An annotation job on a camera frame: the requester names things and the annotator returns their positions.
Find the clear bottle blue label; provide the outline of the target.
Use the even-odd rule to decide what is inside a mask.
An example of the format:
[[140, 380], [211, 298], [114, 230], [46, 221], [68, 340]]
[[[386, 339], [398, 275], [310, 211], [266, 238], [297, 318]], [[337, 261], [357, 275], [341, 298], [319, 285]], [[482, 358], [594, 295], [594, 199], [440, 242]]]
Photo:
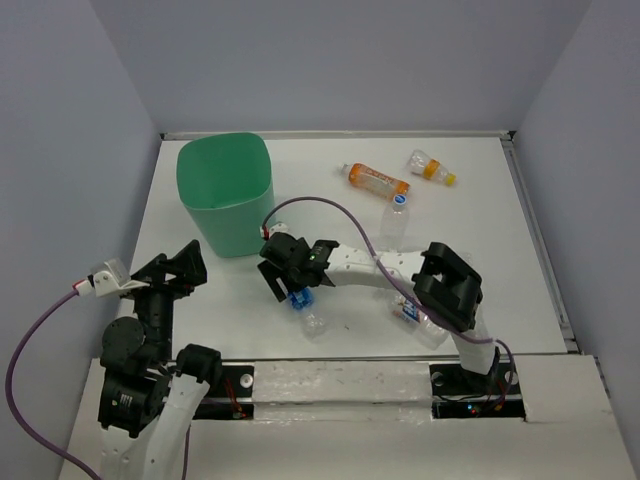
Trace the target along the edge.
[[302, 333], [308, 340], [317, 341], [328, 334], [331, 323], [320, 315], [310, 288], [289, 292], [287, 302], [299, 319]]

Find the clear bottle blue-white cap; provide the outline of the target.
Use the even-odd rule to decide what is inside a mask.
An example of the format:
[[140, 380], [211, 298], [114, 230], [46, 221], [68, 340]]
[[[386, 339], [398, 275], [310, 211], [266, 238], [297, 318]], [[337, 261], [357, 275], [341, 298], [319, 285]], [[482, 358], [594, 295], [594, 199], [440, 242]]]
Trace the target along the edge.
[[380, 224], [380, 244], [383, 251], [399, 251], [409, 223], [408, 199], [396, 194], [385, 208]]

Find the orange label tea bottle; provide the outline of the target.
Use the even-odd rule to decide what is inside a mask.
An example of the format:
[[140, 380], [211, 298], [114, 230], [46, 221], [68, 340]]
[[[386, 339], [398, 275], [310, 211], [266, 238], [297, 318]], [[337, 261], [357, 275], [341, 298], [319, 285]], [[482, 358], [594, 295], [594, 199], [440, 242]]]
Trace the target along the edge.
[[410, 184], [386, 175], [363, 163], [342, 164], [338, 173], [357, 189], [366, 191], [386, 201], [392, 201], [396, 195], [407, 195]]

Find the small yellow cap bottle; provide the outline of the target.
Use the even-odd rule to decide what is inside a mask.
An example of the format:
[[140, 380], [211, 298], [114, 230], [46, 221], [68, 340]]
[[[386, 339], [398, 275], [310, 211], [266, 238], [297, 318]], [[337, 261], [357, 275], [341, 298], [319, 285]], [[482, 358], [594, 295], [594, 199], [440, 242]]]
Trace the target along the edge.
[[416, 176], [431, 182], [452, 187], [456, 182], [456, 175], [451, 173], [441, 162], [426, 152], [416, 149], [408, 160], [409, 171]]

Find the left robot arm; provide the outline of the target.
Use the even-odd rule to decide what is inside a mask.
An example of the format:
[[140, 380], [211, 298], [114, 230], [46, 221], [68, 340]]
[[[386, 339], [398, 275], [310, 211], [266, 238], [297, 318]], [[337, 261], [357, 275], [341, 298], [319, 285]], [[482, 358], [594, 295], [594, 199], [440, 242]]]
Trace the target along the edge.
[[132, 315], [113, 320], [101, 340], [101, 478], [169, 478], [196, 410], [219, 388], [219, 351], [197, 344], [179, 352], [172, 347], [175, 301], [206, 281], [196, 240], [173, 257], [157, 255], [133, 274], [118, 259], [93, 271], [97, 296], [133, 303]]

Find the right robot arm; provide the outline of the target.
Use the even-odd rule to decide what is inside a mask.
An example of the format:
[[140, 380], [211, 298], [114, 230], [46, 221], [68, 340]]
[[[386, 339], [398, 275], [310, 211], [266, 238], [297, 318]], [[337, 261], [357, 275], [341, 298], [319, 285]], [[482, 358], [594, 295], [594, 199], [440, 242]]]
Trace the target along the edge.
[[288, 233], [272, 234], [258, 265], [282, 302], [289, 293], [319, 286], [389, 289], [417, 303], [433, 323], [448, 330], [460, 359], [460, 379], [482, 392], [497, 378], [498, 354], [486, 328], [476, 319], [483, 300], [480, 275], [443, 243], [420, 252], [370, 253], [335, 240], [310, 246]]

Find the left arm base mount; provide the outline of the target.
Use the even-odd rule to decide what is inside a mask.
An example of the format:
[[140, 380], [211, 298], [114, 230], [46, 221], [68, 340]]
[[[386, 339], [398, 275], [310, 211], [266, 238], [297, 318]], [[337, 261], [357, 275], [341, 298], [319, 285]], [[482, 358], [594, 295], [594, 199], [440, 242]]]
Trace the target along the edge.
[[255, 364], [224, 362], [220, 382], [206, 394], [195, 420], [244, 421], [254, 418]]

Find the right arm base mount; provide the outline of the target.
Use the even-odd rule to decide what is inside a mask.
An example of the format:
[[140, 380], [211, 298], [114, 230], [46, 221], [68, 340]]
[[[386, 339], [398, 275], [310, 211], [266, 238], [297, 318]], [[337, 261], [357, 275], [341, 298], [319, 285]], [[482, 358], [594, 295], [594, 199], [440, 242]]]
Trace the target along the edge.
[[434, 419], [526, 418], [517, 371], [508, 362], [487, 381], [455, 363], [432, 364], [429, 374]]

